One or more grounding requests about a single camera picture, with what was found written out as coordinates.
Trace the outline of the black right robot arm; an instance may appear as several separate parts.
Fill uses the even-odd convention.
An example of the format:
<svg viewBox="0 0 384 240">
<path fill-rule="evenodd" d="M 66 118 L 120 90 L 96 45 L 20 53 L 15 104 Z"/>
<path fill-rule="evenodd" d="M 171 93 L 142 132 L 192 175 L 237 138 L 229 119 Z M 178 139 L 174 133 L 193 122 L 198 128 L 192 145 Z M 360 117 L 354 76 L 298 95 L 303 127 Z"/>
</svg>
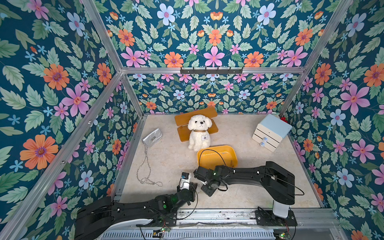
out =
<svg viewBox="0 0 384 240">
<path fill-rule="evenodd" d="M 273 198 L 273 217 L 286 219 L 295 203 L 295 175 L 272 161 L 254 168 L 216 166 L 213 170 L 198 167 L 194 177 L 203 183 L 202 191 L 211 197 L 225 192 L 230 185 L 252 185 L 264 188 Z"/>
</svg>

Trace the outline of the black hook rail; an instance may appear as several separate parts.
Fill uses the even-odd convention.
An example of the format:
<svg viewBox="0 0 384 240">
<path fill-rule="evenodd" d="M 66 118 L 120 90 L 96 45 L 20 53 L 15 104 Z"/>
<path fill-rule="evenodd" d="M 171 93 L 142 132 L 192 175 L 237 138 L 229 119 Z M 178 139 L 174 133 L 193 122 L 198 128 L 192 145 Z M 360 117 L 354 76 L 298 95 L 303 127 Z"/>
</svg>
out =
<svg viewBox="0 0 384 240">
<path fill-rule="evenodd" d="M 242 74 L 244 71 L 243 68 L 221 68 L 221 67 L 216 67 L 216 68 L 181 68 L 180 69 L 180 74 L 190 74 L 190 75 L 230 75 L 230 74 Z"/>
</svg>

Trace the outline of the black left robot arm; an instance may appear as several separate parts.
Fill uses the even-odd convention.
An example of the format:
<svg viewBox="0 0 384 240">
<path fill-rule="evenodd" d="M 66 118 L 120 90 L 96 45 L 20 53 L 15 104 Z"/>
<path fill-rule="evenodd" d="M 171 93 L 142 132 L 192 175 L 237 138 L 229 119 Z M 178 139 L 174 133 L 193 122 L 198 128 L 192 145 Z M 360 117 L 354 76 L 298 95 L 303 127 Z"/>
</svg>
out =
<svg viewBox="0 0 384 240">
<path fill-rule="evenodd" d="M 111 197 L 101 198 L 78 211 L 75 224 L 76 240 L 93 240 L 109 227 L 133 221 L 135 227 L 174 227 L 179 220 L 178 210 L 196 200 L 197 183 L 175 194 L 159 195 L 138 203 L 113 202 Z"/>
</svg>

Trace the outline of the yellow plastic storage box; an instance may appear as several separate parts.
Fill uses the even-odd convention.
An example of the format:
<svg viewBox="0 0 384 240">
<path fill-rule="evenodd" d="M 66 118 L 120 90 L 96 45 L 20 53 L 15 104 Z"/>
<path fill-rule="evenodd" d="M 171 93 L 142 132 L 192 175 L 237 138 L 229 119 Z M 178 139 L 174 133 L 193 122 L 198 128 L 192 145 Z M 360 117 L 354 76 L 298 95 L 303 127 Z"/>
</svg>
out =
<svg viewBox="0 0 384 240">
<path fill-rule="evenodd" d="M 216 166 L 236 168 L 238 159 L 235 150 L 228 145 L 202 149 L 197 153 L 198 166 L 214 169 Z"/>
</svg>

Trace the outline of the white plush dog toy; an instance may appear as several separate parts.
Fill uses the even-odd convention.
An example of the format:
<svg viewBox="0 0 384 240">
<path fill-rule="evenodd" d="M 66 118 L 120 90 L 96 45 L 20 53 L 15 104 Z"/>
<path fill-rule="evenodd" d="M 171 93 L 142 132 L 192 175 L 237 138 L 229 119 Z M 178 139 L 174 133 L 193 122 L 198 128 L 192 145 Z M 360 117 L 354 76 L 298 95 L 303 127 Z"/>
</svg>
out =
<svg viewBox="0 0 384 240">
<path fill-rule="evenodd" d="M 201 149 L 209 148 L 211 137 L 208 129 L 211 127 L 210 118 L 204 115 L 192 116 L 188 123 L 188 129 L 191 131 L 188 149 L 198 152 Z"/>
</svg>

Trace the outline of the white mini drawer cabinet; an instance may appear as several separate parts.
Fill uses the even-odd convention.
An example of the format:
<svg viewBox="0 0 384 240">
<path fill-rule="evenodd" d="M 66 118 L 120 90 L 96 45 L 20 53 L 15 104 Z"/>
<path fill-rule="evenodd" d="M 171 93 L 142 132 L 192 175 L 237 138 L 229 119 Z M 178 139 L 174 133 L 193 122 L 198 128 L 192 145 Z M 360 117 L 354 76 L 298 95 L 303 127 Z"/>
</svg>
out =
<svg viewBox="0 0 384 240">
<path fill-rule="evenodd" d="M 261 147 L 274 152 L 292 128 L 290 124 L 269 114 L 258 123 L 252 139 Z"/>
</svg>

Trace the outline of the aluminium frame rail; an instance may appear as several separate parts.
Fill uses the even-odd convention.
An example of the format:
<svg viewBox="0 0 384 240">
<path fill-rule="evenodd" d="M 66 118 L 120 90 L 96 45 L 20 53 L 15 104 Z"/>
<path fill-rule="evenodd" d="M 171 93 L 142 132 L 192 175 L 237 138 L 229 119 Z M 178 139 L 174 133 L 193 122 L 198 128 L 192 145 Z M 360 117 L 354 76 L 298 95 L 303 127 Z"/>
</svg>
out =
<svg viewBox="0 0 384 240">
<path fill-rule="evenodd" d="M 176 226 L 245 226 L 293 227 L 297 229 L 340 229 L 336 214 L 330 209 L 293 208 L 286 220 L 271 220 L 257 209 L 182 209 L 178 212 Z"/>
</svg>

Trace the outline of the silver clutch purse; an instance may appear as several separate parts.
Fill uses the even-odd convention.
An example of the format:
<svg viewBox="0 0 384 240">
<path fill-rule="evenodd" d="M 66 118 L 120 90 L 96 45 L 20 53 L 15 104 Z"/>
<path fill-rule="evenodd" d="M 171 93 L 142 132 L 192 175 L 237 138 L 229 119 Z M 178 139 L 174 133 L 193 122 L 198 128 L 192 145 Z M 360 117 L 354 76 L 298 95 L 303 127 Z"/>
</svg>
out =
<svg viewBox="0 0 384 240">
<path fill-rule="evenodd" d="M 163 134 L 159 128 L 153 130 L 151 133 L 149 133 L 147 136 L 145 136 L 142 141 L 143 144 L 147 147 L 150 148 L 157 142 L 159 142 L 163 137 Z"/>
</svg>

